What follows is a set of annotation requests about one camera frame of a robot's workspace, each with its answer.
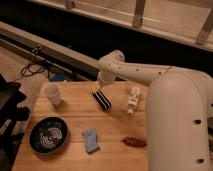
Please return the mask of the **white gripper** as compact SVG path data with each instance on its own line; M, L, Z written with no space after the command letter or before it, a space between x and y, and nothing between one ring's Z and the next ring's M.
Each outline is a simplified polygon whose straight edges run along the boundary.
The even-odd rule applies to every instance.
M96 89L101 90L100 85L108 85L114 82L116 76L111 72L100 71L97 76L97 80L99 83L96 83Z

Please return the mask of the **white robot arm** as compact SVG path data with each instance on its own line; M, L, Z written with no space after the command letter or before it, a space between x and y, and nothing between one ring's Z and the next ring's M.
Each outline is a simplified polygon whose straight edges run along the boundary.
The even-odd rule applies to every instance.
M115 50L98 60L100 86L115 78L144 84L149 171L211 171L208 118L213 77L168 65L127 63Z

